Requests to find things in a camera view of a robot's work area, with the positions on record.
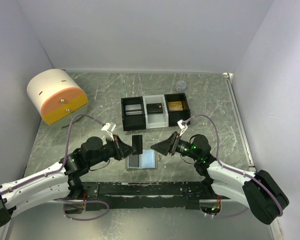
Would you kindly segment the black card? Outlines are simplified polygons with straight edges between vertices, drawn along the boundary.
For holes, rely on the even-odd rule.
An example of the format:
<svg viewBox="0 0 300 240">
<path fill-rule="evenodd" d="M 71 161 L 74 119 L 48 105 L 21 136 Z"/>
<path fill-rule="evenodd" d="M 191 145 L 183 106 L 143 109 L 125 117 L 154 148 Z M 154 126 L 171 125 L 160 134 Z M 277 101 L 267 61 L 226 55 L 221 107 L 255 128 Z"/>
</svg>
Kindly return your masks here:
<svg viewBox="0 0 300 240">
<path fill-rule="evenodd" d="M 141 134 L 133 135 L 131 144 L 134 149 L 133 155 L 141 155 L 143 153 L 143 136 Z"/>
</svg>

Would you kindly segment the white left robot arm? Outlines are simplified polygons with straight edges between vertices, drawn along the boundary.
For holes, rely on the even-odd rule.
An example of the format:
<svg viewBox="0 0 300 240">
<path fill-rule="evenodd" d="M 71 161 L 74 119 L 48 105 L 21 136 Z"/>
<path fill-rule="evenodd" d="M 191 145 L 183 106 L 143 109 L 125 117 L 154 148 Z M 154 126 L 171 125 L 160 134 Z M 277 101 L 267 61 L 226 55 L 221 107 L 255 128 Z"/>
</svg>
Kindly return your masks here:
<svg viewBox="0 0 300 240">
<path fill-rule="evenodd" d="M 65 199 L 77 200 L 84 194 L 80 179 L 91 167 L 111 158 L 122 160 L 135 152 L 135 148 L 121 141 L 118 135 L 102 141 L 90 137 L 67 158 L 19 180 L 0 184 L 0 227 L 12 217 L 43 203 Z"/>
</svg>

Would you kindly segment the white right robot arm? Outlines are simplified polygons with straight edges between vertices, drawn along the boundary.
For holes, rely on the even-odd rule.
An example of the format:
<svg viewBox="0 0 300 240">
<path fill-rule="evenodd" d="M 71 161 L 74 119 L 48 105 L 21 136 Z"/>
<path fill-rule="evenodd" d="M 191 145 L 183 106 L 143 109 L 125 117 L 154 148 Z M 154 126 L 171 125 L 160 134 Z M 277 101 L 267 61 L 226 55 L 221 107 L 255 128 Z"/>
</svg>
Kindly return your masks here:
<svg viewBox="0 0 300 240">
<path fill-rule="evenodd" d="M 196 172 L 204 177 L 202 193 L 206 198 L 219 195 L 236 201 L 249 208 L 263 224 L 271 224 L 290 203 L 267 171 L 243 171 L 219 163 L 211 153 L 208 139 L 202 134 L 195 134 L 185 141 L 173 132 L 169 138 L 150 148 L 164 156 L 178 153 L 193 159 Z"/>
</svg>

